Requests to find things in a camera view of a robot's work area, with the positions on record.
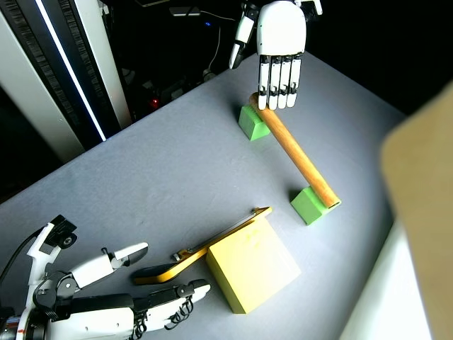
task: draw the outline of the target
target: wooden dowel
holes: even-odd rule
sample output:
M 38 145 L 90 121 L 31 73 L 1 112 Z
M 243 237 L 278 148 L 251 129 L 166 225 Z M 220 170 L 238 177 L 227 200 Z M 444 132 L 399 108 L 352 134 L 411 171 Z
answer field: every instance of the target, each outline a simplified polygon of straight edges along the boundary
M 340 199 L 333 192 L 327 182 L 324 180 L 318 169 L 313 165 L 304 150 L 299 146 L 297 141 L 283 125 L 282 121 L 278 118 L 277 114 L 270 110 L 267 106 L 264 110 L 258 108 L 258 94 L 254 93 L 250 97 L 250 104 L 255 109 L 256 113 L 266 123 L 269 130 L 274 134 L 277 141 L 286 151 L 288 156 L 292 159 L 297 166 L 302 176 L 309 182 L 314 192 L 322 200 L 324 205 L 328 208 L 340 202 Z

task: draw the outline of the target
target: table surface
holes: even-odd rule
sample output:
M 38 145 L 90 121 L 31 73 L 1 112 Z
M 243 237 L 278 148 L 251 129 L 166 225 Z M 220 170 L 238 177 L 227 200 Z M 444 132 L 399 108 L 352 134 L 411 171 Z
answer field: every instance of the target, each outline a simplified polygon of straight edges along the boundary
M 172 283 L 135 287 L 133 271 L 167 263 L 175 251 L 270 205 L 268 221 L 299 264 L 300 277 L 239 315 L 205 261 L 198 261 L 174 283 L 206 278 L 210 293 L 188 321 L 144 339 L 337 339 L 392 224 L 379 148 L 403 116 L 305 54 L 296 106 L 279 115 L 343 201 L 307 227 L 289 204 L 306 181 L 272 135 L 249 142 L 237 124 L 257 80 L 253 56 L 0 205 L 1 265 L 32 231 L 62 214 L 78 227 L 79 239 L 60 253 L 54 270 L 69 270 L 102 247 L 149 243 L 139 263 L 81 292 L 138 297 Z M 17 312 L 30 265 L 21 254 L 1 290 L 3 304 Z

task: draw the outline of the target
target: yellow cube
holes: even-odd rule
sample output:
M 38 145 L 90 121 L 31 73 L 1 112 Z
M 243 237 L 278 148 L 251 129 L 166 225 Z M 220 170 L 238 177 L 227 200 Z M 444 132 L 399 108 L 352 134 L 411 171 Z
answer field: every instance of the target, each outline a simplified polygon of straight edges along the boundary
M 236 314 L 246 314 L 300 275 L 265 218 L 212 245 L 207 264 Z

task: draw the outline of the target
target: green block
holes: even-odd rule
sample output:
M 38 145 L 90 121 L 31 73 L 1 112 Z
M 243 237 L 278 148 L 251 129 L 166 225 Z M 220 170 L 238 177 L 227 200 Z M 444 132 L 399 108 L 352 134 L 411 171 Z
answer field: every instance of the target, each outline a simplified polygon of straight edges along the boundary
M 302 190 L 294 200 L 291 201 L 292 207 L 302 217 L 307 225 L 310 225 L 321 216 L 335 209 L 339 204 L 332 208 L 327 208 L 319 199 L 311 187 Z
M 241 115 L 239 116 L 239 126 L 249 140 L 257 140 L 270 133 L 268 126 L 250 105 L 242 107 Z

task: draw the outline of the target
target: robotic hand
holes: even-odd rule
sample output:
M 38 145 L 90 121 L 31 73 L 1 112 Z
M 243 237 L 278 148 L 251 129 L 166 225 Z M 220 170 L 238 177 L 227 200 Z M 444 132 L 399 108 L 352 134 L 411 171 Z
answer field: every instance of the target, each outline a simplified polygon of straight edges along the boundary
M 292 107 L 296 101 L 306 40 L 305 16 L 300 9 L 302 1 L 314 1 L 317 14 L 322 14 L 320 0 L 275 1 L 261 9 L 251 2 L 243 6 L 229 68 L 235 69 L 241 63 L 243 51 L 258 19 L 258 107 L 261 110 L 266 103 L 275 110 L 277 105 L 279 108 Z
M 176 327 L 189 317 L 193 304 L 210 290 L 205 280 L 194 280 L 143 298 L 117 294 L 74 299 L 80 289 L 137 262 L 148 250 L 147 243 L 114 253 L 103 248 L 102 256 L 70 272 L 48 275 L 46 265 L 53 264 L 58 253 L 76 241 L 75 229 L 59 216 L 20 245 L 18 251 L 36 237 L 27 253 L 33 258 L 27 301 L 20 317 L 14 316 L 11 308 L 0 307 L 0 340 L 139 339 L 147 331 Z M 0 282 L 11 263 L 1 274 Z

